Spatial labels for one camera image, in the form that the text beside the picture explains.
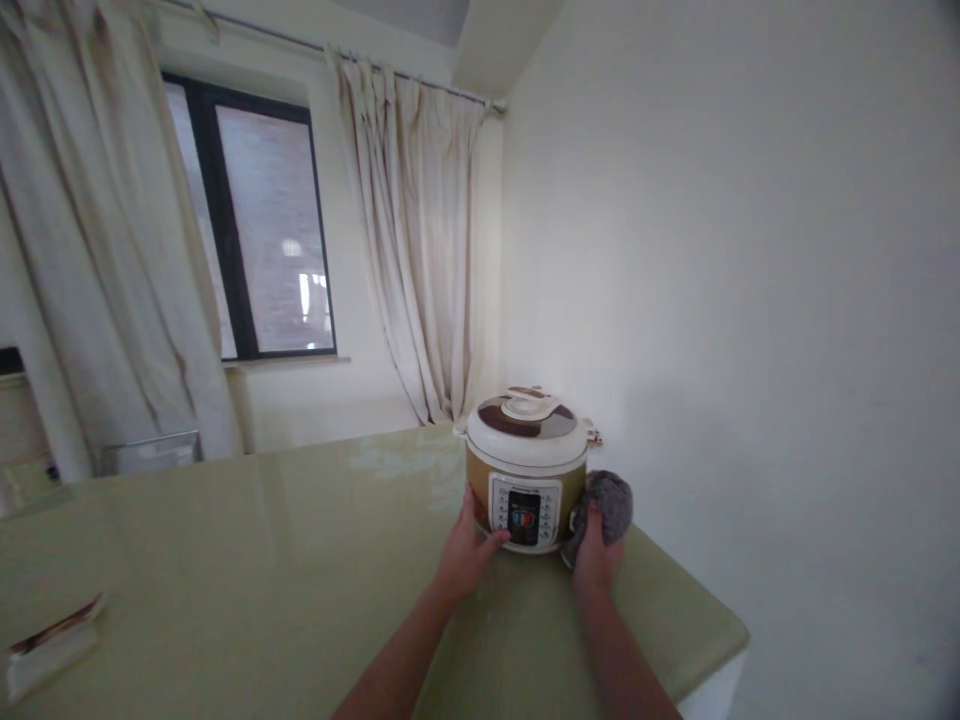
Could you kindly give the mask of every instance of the table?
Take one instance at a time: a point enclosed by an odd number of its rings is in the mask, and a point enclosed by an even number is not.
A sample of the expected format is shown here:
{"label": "table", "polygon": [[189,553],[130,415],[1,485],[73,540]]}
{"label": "table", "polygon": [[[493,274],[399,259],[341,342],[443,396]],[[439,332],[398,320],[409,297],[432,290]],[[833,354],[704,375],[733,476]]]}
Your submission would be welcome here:
{"label": "table", "polygon": [[[103,590],[101,644],[4,716],[328,716],[432,577],[464,481],[463,442],[430,427],[57,491],[0,522],[0,642]],[[615,599],[675,700],[747,646],[636,528]],[[417,714],[601,716],[558,556],[495,556]]]}

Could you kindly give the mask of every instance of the curtain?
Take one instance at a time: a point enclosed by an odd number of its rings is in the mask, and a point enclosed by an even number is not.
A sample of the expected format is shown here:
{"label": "curtain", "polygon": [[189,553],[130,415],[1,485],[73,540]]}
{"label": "curtain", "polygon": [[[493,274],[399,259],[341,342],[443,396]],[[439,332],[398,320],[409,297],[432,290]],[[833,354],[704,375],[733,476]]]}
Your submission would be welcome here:
{"label": "curtain", "polygon": [[483,105],[325,53],[376,306],[422,423],[471,408],[471,163]]}
{"label": "curtain", "polygon": [[0,285],[65,480],[199,430],[240,452],[212,280],[135,0],[0,5]]}

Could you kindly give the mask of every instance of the cooker handle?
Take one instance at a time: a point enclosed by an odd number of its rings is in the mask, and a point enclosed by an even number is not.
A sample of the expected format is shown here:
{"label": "cooker handle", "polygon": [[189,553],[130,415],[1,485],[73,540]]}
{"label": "cooker handle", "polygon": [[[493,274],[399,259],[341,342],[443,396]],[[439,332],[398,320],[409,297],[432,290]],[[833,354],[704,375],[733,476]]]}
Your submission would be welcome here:
{"label": "cooker handle", "polygon": [[503,403],[501,410],[515,420],[544,420],[560,406],[558,398],[547,395],[540,388],[512,387],[507,389],[507,395],[510,399]]}

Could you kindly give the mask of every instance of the hand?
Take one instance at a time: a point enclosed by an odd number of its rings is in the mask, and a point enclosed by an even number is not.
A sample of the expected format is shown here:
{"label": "hand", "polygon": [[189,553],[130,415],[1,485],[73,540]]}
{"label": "hand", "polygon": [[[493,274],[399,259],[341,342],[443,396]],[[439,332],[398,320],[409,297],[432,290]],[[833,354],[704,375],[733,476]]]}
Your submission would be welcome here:
{"label": "hand", "polygon": [[482,543],[477,543],[474,525],[473,490],[469,483],[463,494],[463,507],[453,530],[440,555],[440,565],[432,586],[447,599],[458,603],[480,586],[483,569],[501,545],[510,539],[506,530],[491,533]]}
{"label": "hand", "polygon": [[609,547],[604,546],[603,513],[597,507],[597,501],[591,500],[587,510],[587,532],[580,543],[573,571],[573,588],[578,596],[610,593],[623,560],[623,542],[621,539]]}

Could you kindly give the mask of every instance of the rice cooker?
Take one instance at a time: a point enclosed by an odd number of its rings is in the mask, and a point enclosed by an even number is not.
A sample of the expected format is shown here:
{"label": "rice cooker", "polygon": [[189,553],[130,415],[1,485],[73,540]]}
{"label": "rice cooker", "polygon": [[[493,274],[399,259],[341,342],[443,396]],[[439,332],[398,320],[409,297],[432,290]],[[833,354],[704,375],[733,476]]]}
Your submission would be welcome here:
{"label": "rice cooker", "polygon": [[541,555],[560,547],[586,467],[586,423],[539,387],[512,387],[467,419],[477,524],[509,530],[508,550]]}

